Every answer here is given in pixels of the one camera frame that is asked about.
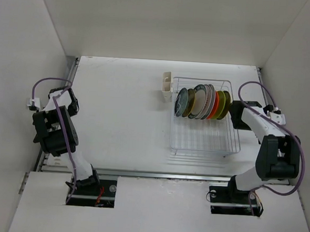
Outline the olive yellow plate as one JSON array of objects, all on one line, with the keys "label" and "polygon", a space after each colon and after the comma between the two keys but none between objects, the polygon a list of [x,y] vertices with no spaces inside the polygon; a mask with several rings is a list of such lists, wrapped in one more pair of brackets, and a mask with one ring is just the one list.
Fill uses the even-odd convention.
[{"label": "olive yellow plate", "polygon": [[225,105],[224,105],[222,113],[218,117],[219,120],[222,120],[227,115],[227,113],[229,111],[229,107],[232,103],[231,102],[231,96],[230,96],[229,92],[228,91],[223,91],[223,92],[225,94]]}]

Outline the lime green plate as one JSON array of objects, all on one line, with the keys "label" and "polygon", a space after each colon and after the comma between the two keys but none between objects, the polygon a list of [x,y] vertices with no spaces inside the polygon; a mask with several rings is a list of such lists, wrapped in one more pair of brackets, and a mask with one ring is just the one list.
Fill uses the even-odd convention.
[{"label": "lime green plate", "polygon": [[217,119],[220,114],[222,113],[224,106],[225,106],[225,93],[221,90],[218,91],[218,95],[219,95],[219,105],[216,109],[215,114],[213,115],[213,117],[211,119]]}]

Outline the orange plate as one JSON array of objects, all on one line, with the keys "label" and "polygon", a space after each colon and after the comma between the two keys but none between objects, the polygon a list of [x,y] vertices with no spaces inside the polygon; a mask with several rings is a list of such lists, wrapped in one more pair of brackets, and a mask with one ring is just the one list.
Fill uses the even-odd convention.
[{"label": "orange plate", "polygon": [[214,114],[216,113],[218,105],[219,105],[219,94],[216,91],[215,97],[214,97],[214,105],[213,105],[213,108],[212,108],[210,114],[208,115],[207,119],[211,119],[214,116]]}]

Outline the white plate sunburst pattern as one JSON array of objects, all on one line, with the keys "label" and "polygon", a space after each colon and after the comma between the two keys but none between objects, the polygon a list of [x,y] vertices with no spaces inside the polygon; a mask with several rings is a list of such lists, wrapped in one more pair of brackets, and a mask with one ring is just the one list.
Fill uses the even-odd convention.
[{"label": "white plate sunburst pattern", "polygon": [[207,91],[206,103],[202,112],[197,116],[197,119],[205,120],[213,109],[215,102],[215,89],[212,84],[204,85]]}]

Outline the white plate teal rim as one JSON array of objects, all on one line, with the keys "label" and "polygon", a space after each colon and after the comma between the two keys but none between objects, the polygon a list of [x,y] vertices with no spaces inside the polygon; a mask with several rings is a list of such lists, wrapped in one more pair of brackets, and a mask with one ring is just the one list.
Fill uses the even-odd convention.
[{"label": "white plate teal rim", "polygon": [[194,89],[194,104],[191,113],[188,115],[189,119],[196,119],[204,109],[207,97],[206,86],[203,84],[197,85]]}]

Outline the amber patterned plate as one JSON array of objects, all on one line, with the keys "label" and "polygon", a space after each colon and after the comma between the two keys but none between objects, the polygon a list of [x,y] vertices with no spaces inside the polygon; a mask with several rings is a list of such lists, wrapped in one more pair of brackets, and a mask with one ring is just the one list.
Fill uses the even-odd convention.
[{"label": "amber patterned plate", "polygon": [[192,112],[194,103],[195,103],[195,92],[194,89],[190,88],[188,89],[188,102],[182,114],[182,117],[186,118]]}]

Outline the dark green patterned plate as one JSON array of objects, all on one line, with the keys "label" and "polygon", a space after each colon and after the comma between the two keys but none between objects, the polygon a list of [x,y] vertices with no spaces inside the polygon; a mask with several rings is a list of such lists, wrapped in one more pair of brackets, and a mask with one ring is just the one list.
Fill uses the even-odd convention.
[{"label": "dark green patterned plate", "polygon": [[174,104],[174,115],[176,117],[182,116],[183,112],[185,111],[188,104],[188,95],[187,88],[182,88],[178,93]]}]

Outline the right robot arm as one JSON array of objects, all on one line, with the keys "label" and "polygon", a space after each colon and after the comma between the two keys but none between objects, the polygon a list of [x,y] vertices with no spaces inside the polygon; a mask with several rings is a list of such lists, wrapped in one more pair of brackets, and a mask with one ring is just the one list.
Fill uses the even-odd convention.
[{"label": "right robot arm", "polygon": [[285,123],[284,115],[280,110],[272,110],[271,105],[263,108],[254,101],[235,100],[229,107],[233,127],[252,131],[260,144],[255,166],[232,176],[228,182],[225,194],[230,201],[237,202],[250,191],[275,180],[290,180],[299,175],[300,140],[280,128]]}]

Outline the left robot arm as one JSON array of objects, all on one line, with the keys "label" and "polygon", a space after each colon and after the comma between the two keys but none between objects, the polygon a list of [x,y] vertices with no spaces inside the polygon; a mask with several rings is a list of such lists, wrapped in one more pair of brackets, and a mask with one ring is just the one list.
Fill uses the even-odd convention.
[{"label": "left robot arm", "polygon": [[76,190],[83,188],[87,194],[99,191],[100,181],[96,170],[76,151],[78,134],[71,117],[79,111],[78,100],[72,89],[55,88],[49,92],[47,105],[33,114],[36,135],[33,142],[39,143],[44,153],[61,159],[76,176],[75,182],[68,182]]}]

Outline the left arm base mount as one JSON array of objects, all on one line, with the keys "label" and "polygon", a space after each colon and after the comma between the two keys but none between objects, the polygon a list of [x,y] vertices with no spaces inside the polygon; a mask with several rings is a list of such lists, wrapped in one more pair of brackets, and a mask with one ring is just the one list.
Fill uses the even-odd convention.
[{"label": "left arm base mount", "polygon": [[114,208],[118,182],[115,179],[100,179],[100,185],[77,188],[72,194],[71,182],[66,182],[69,190],[66,205],[88,206],[97,208]]}]

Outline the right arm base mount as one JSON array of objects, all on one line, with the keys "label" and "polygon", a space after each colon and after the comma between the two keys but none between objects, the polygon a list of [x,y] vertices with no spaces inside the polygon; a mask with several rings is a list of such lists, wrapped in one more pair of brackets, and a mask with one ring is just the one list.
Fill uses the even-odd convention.
[{"label": "right arm base mount", "polygon": [[226,186],[210,185],[206,199],[210,203],[211,214],[260,217],[264,211],[255,193],[240,191],[232,195]]}]

